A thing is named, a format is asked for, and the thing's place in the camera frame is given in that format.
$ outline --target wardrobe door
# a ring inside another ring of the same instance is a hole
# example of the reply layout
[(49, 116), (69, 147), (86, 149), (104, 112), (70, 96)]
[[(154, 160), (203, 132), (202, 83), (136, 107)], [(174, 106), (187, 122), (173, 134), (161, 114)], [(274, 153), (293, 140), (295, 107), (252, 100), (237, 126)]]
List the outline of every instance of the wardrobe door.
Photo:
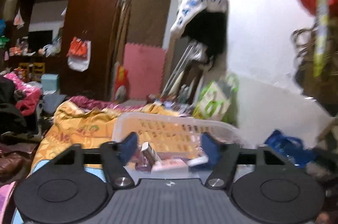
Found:
[[(85, 95), (104, 100), (109, 40), (116, 0), (69, 0), (62, 37), (60, 90), (67, 95)], [(70, 69), (66, 54), (73, 37), (91, 41), (91, 59), (84, 72)]]

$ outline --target blue plastic bag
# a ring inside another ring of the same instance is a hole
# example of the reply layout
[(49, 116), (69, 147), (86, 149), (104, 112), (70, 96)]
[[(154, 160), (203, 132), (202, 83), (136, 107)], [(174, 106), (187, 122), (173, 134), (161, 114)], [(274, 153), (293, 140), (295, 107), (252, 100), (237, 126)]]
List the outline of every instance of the blue plastic bag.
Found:
[(304, 149), (301, 139), (285, 136), (277, 129), (266, 139), (265, 144), (285, 156), (299, 168), (304, 168), (307, 163), (316, 158), (312, 151)]
[(5, 33), (6, 23), (4, 20), (0, 20), (0, 36)]

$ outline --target metal screw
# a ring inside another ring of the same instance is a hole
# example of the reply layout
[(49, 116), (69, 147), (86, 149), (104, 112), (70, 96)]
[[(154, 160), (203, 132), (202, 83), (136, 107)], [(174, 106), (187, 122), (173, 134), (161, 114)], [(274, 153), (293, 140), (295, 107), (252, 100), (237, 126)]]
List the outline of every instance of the metal screw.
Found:
[(209, 186), (219, 188), (224, 185), (224, 181), (220, 178), (213, 178), (208, 181)]
[(325, 191), (325, 196), (326, 197), (331, 197), (332, 196), (332, 191), (331, 190), (326, 190)]
[(131, 180), (127, 177), (119, 177), (115, 179), (115, 184), (119, 187), (127, 187), (131, 184)]

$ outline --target pink cloth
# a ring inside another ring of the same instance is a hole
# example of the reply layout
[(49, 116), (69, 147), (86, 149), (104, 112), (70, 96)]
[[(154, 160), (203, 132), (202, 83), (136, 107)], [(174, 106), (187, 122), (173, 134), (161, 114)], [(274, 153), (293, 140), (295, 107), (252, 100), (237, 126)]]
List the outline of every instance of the pink cloth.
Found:
[(26, 94), (26, 98), (16, 103), (15, 107), (19, 109), (23, 116), (32, 115), (35, 112), (35, 108), (40, 100), (40, 89), (26, 84), (19, 79), (14, 72), (4, 75), (5, 78), (14, 82), (16, 89), (22, 90)]
[(146, 99), (161, 91), (166, 51), (159, 47), (127, 43), (123, 66), (128, 71), (129, 98)]
[(17, 89), (20, 89), (25, 92), (26, 96), (30, 95), (31, 93), (34, 93), (36, 90), (40, 91), (39, 88), (26, 84), (23, 81), (19, 79), (18, 76), (14, 72), (8, 73), (4, 75), (5, 78), (10, 79), (14, 82)]
[(75, 105), (85, 110), (92, 110), (96, 107), (99, 110), (113, 109), (113, 110), (120, 110), (120, 111), (134, 111), (134, 110), (139, 110), (143, 108), (143, 106), (121, 106), (113, 102), (104, 102), (104, 101), (88, 99), (85, 96), (73, 96), (69, 99), (69, 101), (73, 102)]
[(9, 185), (4, 185), (0, 188), (0, 223), (3, 222), (3, 216), (6, 211), (7, 204), (13, 193), (15, 182), (10, 183)]

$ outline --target yellow blanket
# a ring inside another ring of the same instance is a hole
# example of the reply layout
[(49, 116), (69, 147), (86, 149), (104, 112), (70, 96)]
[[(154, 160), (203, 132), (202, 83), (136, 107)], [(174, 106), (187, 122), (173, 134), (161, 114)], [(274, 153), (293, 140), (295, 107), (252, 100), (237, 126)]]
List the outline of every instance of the yellow blanket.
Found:
[[(156, 105), (147, 105), (142, 112), (177, 116), (177, 113)], [(70, 101), (62, 103), (54, 114), (54, 125), (38, 148), (31, 169), (43, 159), (53, 159), (72, 144), (80, 143), (82, 148), (98, 148), (102, 143), (111, 141), (114, 124), (121, 114), (121, 111), (111, 109), (94, 109), (83, 113)]]

